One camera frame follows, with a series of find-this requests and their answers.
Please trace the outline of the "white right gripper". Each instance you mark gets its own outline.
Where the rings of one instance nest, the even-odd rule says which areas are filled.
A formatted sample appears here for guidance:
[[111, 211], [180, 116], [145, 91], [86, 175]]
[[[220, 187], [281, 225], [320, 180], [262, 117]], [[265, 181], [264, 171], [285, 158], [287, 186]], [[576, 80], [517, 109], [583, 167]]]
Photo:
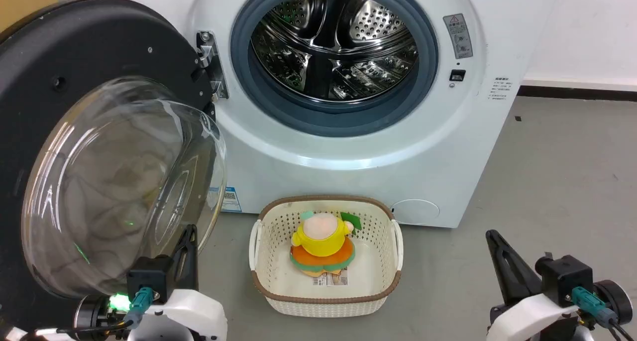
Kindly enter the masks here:
[[541, 294], [541, 280], [497, 230], [485, 233], [505, 306], [489, 328], [488, 341], [526, 341], [579, 307], [559, 306]]

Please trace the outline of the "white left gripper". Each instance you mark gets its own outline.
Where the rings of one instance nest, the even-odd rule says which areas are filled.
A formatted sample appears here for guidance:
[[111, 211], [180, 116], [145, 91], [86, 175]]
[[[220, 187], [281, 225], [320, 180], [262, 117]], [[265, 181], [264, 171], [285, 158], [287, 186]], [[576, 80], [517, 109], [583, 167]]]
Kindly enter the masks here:
[[151, 305], [128, 341], [226, 341], [223, 306], [200, 293], [196, 225], [186, 225], [172, 259], [175, 290], [165, 303]]

